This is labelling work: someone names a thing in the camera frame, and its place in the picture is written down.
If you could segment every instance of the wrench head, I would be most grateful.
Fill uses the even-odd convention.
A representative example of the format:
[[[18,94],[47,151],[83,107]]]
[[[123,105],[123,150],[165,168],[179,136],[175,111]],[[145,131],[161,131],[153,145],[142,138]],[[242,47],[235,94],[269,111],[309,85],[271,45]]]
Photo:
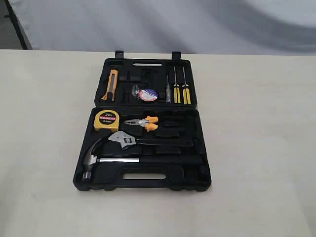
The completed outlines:
[[[131,135],[128,135],[127,133],[123,131],[118,131],[113,133],[109,137],[110,141],[114,142],[120,142],[120,146],[122,147],[122,150],[125,150],[129,148],[130,146],[136,145],[135,137],[132,137]]]

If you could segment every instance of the screwdriver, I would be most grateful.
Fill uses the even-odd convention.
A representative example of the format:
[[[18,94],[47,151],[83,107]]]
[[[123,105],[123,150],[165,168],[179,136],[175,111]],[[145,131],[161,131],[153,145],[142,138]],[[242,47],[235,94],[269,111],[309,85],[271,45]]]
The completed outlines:
[[[184,104],[191,104],[191,98],[190,98],[190,91],[189,91],[189,85],[187,84],[187,80],[186,80],[186,72],[184,70],[184,67],[183,67],[183,77],[184,77],[184,85],[182,86],[183,87],[183,101],[184,101]]]
[[[169,86],[168,73],[167,73],[166,103],[171,103],[171,90]]]
[[[173,96],[174,96],[174,103],[175,104],[181,104],[181,99],[180,99],[180,88],[179,85],[177,84],[177,73],[176,73],[176,67],[173,66],[173,70],[174,70],[174,80],[175,80],[175,84],[173,85]]]

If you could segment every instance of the black plastic case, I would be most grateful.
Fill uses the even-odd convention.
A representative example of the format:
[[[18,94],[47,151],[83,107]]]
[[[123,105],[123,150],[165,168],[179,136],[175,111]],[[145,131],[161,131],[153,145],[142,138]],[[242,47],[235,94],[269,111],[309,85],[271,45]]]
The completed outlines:
[[[116,51],[115,58],[108,58],[104,62],[101,78],[95,95],[96,108],[92,109],[82,148],[80,151],[73,183],[80,191],[90,189],[115,188],[170,188],[179,191],[196,190],[205,191],[211,185],[211,175],[207,161],[206,148],[200,123],[199,113],[196,110],[197,97],[194,88],[191,64],[188,60],[181,60],[180,52],[173,52],[171,60],[158,59],[124,59],[122,51]],[[176,67],[177,83],[180,85],[181,104],[173,103],[173,84],[175,83],[173,66]],[[183,104],[182,85],[184,84],[183,67],[185,68],[186,81],[189,84],[191,104]],[[115,100],[101,100],[104,96],[111,69],[118,71],[118,84]],[[171,88],[171,101],[165,101],[167,84],[166,74],[169,75]],[[144,102],[135,98],[131,91],[137,84],[140,88],[154,89],[158,99],[153,102]],[[101,110],[113,110],[119,114],[119,130],[137,138],[177,139],[192,138],[193,146],[178,148],[170,146],[136,145],[127,150],[122,150],[120,144],[107,141],[112,132],[107,129],[95,131],[93,122],[96,114]],[[141,126],[123,124],[129,119],[144,119],[146,116],[158,117],[158,129],[147,132]],[[83,159],[89,147],[103,138],[101,146],[92,153],[98,157],[138,158],[147,159],[168,157],[198,158],[198,165],[166,164],[166,163],[126,163],[102,162],[95,164],[90,182],[83,182]],[[162,173],[164,179],[124,179],[126,173]]]

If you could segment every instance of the case latch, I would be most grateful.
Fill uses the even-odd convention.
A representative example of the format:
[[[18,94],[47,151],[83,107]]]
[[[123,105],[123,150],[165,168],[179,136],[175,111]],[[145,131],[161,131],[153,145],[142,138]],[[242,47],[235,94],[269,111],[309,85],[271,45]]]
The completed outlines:
[[[181,52],[180,51],[173,51],[172,52],[172,60],[181,59]]]
[[[115,58],[117,58],[117,59],[124,59],[124,51],[122,51],[122,50],[115,50]]]

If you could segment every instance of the yellow screwdriver handle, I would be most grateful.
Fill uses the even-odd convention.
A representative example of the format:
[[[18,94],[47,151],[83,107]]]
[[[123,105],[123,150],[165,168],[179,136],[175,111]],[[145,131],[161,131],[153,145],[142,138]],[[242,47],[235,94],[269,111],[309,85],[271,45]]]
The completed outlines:
[[[145,118],[149,123],[156,123],[158,122],[158,117],[150,117],[150,116],[147,116]]]
[[[186,88],[186,91],[187,91],[187,100],[188,100],[188,104],[190,105],[191,104],[191,97],[190,97],[190,91],[188,88]]]
[[[178,87],[177,87],[177,95],[178,95],[178,104],[181,104],[180,88],[178,88]]]
[[[154,131],[158,128],[158,125],[156,124],[153,124],[153,123],[148,123],[145,125],[145,129],[147,132],[150,132],[150,131]]]
[[[187,104],[187,92],[186,89],[183,89],[183,104]]]
[[[173,96],[174,96],[174,103],[177,104],[178,100],[177,100],[177,88],[173,88]]]

